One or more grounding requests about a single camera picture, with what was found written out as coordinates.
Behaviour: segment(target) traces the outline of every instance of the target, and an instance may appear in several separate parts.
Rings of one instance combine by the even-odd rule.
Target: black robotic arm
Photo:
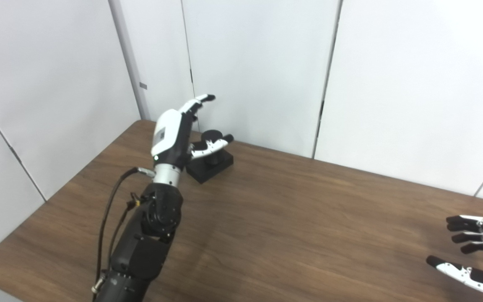
[[[213,99],[212,94],[205,94],[159,117],[151,150],[155,171],[147,173],[153,182],[138,199],[139,205],[110,256],[109,271],[92,288],[93,301],[141,302],[161,272],[182,219],[183,198],[177,188],[180,173],[191,160],[219,151],[234,140],[226,135],[205,142],[206,148],[200,150],[190,143],[198,109]]]

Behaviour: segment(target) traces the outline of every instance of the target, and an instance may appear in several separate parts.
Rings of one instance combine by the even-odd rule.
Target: cable connector
[[[141,173],[141,174],[145,174],[146,176],[148,176],[150,178],[154,178],[156,176],[156,172],[154,172],[153,170],[148,170],[146,168],[139,167],[138,172]]]
[[[107,272],[102,270],[102,274],[96,284],[92,287],[91,291],[93,294],[98,294],[100,292],[100,287],[104,284],[105,280],[107,279]]]

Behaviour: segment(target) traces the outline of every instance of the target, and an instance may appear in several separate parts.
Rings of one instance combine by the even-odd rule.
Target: black cylinder
[[[94,302],[142,302],[149,285],[111,270]]]

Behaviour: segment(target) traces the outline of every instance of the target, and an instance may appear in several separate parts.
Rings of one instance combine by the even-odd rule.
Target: black finger segment
[[[483,242],[482,243],[469,243],[468,245],[462,246],[460,248],[463,254],[471,254],[474,252],[478,252],[479,250],[483,250]]]
[[[461,233],[461,234],[452,236],[452,242],[454,243],[464,243],[468,241],[483,241],[483,237],[481,234],[467,234],[467,233]]]

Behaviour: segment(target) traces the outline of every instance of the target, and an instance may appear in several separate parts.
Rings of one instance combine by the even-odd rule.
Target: black base
[[[210,162],[210,160],[214,162],[214,160],[218,158],[221,160],[217,164],[207,163]],[[197,180],[200,184],[203,184],[229,166],[232,166],[232,164],[234,164],[234,156],[225,150],[220,150],[217,153],[211,154],[207,157],[192,160],[186,166],[186,170],[189,175],[195,178],[195,180]]]

